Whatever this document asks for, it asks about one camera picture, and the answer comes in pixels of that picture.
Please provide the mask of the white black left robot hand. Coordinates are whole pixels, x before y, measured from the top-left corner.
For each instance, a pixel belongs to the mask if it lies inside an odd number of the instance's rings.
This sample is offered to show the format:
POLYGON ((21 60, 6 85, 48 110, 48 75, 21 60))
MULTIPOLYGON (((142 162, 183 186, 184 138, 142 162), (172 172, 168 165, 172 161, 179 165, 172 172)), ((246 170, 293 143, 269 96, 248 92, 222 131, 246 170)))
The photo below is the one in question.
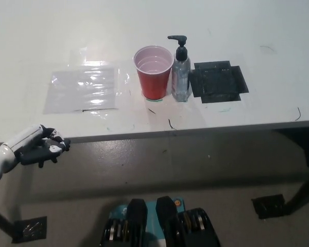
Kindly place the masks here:
POLYGON ((70 150, 71 140, 64 138, 55 128, 36 125, 25 129, 4 147, 12 152, 12 158, 6 158, 7 172, 17 164, 24 166, 38 164, 43 168, 46 161, 57 163, 57 157, 70 150))

